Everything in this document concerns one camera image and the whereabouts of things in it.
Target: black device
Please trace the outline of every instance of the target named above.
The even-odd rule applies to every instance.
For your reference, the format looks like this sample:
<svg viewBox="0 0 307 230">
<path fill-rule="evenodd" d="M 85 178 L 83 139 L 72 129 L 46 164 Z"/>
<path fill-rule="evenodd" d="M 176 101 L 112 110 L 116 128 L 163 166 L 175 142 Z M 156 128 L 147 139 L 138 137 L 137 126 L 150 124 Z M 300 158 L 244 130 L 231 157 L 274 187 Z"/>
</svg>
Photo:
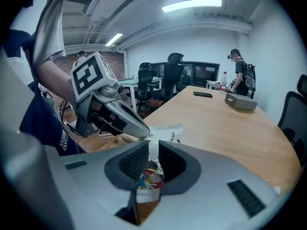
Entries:
<svg viewBox="0 0 307 230">
<path fill-rule="evenodd" d="M 203 92 L 196 92 L 196 91 L 194 91 L 193 94 L 196 95 L 196 96 L 202 96 L 202 97 L 208 97 L 208 98 L 212 98 L 213 97 L 211 94 L 203 93 Z"/>
<path fill-rule="evenodd" d="M 218 65 L 212 63 L 195 63 L 192 69 L 192 85 L 207 85 L 207 80 L 216 81 L 218 74 Z"/>
</svg>

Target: black t-shirt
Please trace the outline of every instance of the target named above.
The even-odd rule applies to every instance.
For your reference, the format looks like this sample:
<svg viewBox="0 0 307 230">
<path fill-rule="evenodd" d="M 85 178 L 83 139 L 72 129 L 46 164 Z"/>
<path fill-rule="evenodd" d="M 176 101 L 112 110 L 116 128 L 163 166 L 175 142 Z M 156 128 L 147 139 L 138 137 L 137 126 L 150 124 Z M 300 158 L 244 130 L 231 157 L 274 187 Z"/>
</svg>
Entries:
<svg viewBox="0 0 307 230">
<path fill-rule="evenodd" d="M 247 95 L 248 93 L 248 88 L 245 86 L 245 62 L 242 60 L 238 60 L 236 62 L 236 74 L 242 73 L 243 74 L 243 80 L 240 82 L 239 86 L 236 89 L 236 94 L 241 94 L 241 95 Z"/>
</svg>

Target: black rubber pad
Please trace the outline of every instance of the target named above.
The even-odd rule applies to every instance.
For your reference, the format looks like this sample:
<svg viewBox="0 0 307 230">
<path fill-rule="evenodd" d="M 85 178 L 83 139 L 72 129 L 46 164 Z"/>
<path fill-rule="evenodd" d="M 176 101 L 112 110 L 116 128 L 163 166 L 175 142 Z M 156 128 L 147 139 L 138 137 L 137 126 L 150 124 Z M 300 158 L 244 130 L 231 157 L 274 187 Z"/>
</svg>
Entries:
<svg viewBox="0 0 307 230">
<path fill-rule="evenodd" d="M 237 180 L 227 183 L 230 190 L 236 196 L 249 217 L 253 217 L 265 208 L 265 205 L 257 196 L 244 184 L 243 181 Z"/>
<path fill-rule="evenodd" d="M 104 172 L 114 186 L 136 190 L 136 183 L 148 161 L 148 143 L 147 140 L 142 141 L 105 163 Z"/>
<path fill-rule="evenodd" d="M 161 140 L 159 161 L 165 181 L 160 195 L 182 194 L 189 190 L 201 175 L 201 165 L 196 158 Z"/>
<path fill-rule="evenodd" d="M 65 168 L 67 170 L 72 170 L 72 169 L 76 169 L 76 168 L 79 168 L 81 166 L 84 166 L 86 165 L 87 163 L 83 160 L 79 160 L 79 161 L 75 161 L 75 162 L 72 162 L 72 163 L 67 163 L 65 164 Z"/>
</svg>

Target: ceiling light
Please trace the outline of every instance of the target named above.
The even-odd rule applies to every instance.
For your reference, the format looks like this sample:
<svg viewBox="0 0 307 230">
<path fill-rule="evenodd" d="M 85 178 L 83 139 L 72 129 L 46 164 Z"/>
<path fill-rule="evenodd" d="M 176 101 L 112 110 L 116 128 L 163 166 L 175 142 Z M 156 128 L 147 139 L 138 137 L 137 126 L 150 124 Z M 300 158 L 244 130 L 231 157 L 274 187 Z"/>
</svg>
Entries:
<svg viewBox="0 0 307 230">
<path fill-rule="evenodd" d="M 110 46 L 112 43 L 118 40 L 121 36 L 123 36 L 122 33 L 117 33 L 110 41 L 106 43 L 106 46 Z"/>
<path fill-rule="evenodd" d="M 185 8 L 200 7 L 200 6 L 221 7 L 221 5 L 222 5 L 222 0 L 190 0 L 190 1 L 173 3 L 171 5 L 164 6 L 162 9 L 165 13 L 167 13 L 174 10 L 180 10 Z"/>
</svg>

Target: desk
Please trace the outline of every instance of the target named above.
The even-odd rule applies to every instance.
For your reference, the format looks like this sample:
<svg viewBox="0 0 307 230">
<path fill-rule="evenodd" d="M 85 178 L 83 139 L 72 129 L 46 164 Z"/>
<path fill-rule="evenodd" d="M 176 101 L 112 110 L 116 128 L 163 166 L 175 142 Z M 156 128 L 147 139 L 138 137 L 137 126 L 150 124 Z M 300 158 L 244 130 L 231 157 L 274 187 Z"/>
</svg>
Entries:
<svg viewBox="0 0 307 230">
<path fill-rule="evenodd" d="M 300 163 L 283 132 L 260 109 L 236 110 L 224 102 L 225 93 L 209 90 L 213 98 L 194 96 L 203 88 L 188 86 L 147 118 L 149 126 L 183 125 L 181 143 L 226 155 L 267 181 L 281 194 L 291 190 Z"/>
<path fill-rule="evenodd" d="M 135 112 L 136 110 L 136 100 L 135 100 L 135 95 L 134 95 L 134 88 L 137 88 L 139 85 L 139 79 L 127 79 L 127 80 L 122 80 L 118 81 L 122 86 L 124 87 L 129 87 L 130 88 L 130 93 L 131 93 L 131 101 L 132 101 L 132 107 Z M 152 82 L 159 82 L 159 89 L 161 89 L 162 85 L 162 78 L 154 77 Z"/>
</svg>

